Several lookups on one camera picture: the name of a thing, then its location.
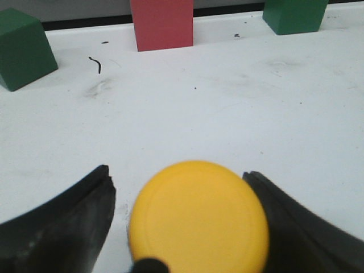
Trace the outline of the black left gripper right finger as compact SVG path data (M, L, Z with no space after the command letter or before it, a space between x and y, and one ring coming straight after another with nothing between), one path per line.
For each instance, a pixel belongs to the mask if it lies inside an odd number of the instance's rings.
M267 217L265 272L363 272L363 240L317 216L263 174L242 176Z

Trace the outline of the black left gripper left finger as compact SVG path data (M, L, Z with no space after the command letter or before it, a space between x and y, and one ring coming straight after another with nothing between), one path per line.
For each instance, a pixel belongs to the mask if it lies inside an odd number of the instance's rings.
M115 209L100 165L45 204L1 224L1 272L92 272Z

